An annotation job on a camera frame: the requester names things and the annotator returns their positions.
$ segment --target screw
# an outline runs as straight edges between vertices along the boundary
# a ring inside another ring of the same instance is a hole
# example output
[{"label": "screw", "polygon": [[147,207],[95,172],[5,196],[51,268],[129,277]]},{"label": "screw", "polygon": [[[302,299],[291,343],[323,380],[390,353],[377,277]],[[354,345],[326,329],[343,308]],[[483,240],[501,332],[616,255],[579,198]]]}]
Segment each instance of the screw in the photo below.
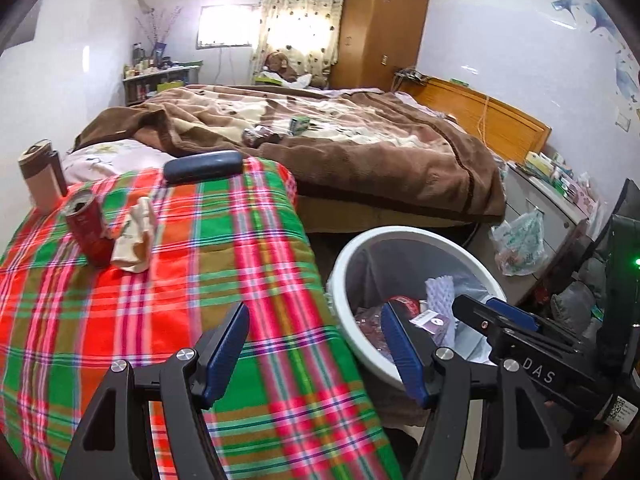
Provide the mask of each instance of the screw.
[{"label": "screw", "polygon": [[517,372],[518,370],[520,370],[520,365],[514,359],[505,359],[505,361],[502,363],[502,366],[508,372]]},{"label": "screw", "polygon": [[447,348],[446,346],[441,346],[436,350],[436,356],[443,361],[448,361],[453,359],[453,350],[451,348]]},{"label": "screw", "polygon": [[178,350],[178,353],[175,355],[180,361],[188,361],[193,356],[196,355],[195,350],[191,348],[182,348]]},{"label": "screw", "polygon": [[112,372],[121,372],[127,367],[127,362],[124,359],[118,359],[111,363]]}]

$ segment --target teddy bear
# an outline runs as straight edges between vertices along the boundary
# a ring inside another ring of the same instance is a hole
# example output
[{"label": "teddy bear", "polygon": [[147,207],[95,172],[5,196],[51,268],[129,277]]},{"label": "teddy bear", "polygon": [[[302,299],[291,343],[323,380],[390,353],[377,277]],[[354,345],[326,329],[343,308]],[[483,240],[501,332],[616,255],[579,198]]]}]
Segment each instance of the teddy bear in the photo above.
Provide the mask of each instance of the teddy bear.
[{"label": "teddy bear", "polygon": [[298,79],[298,72],[290,67],[289,58],[281,52],[271,52],[267,56],[267,59],[264,60],[264,65],[269,72],[277,73],[288,83],[292,83]]}]

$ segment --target wooden headboard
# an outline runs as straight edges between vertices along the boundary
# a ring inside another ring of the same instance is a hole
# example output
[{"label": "wooden headboard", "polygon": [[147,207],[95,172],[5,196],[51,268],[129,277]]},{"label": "wooden headboard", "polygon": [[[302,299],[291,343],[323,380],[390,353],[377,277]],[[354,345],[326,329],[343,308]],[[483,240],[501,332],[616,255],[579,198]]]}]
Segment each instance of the wooden headboard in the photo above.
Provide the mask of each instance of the wooden headboard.
[{"label": "wooden headboard", "polygon": [[[481,137],[478,121],[487,95],[431,77],[426,84],[403,82],[400,89],[420,104],[450,114],[468,134]],[[551,128],[539,120],[492,97],[488,98],[485,137],[489,148],[505,160],[523,162],[527,152],[540,152]]]}]

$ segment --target window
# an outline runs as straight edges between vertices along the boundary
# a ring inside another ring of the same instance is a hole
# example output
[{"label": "window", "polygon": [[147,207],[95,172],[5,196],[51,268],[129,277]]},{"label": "window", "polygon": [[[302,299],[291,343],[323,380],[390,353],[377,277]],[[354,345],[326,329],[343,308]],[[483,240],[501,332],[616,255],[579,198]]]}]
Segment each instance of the window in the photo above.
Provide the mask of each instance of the window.
[{"label": "window", "polygon": [[259,24],[259,6],[202,7],[196,47],[251,46],[256,42]]}]

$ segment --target thermos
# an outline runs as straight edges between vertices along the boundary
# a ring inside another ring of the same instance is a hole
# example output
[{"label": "thermos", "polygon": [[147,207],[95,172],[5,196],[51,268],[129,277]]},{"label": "thermos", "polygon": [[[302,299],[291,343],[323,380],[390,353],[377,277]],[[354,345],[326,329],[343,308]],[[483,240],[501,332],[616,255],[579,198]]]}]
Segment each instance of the thermos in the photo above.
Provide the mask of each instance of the thermos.
[{"label": "thermos", "polygon": [[52,149],[51,141],[36,142],[18,158],[18,164],[37,211],[42,214],[54,211],[67,189],[60,157]]}]

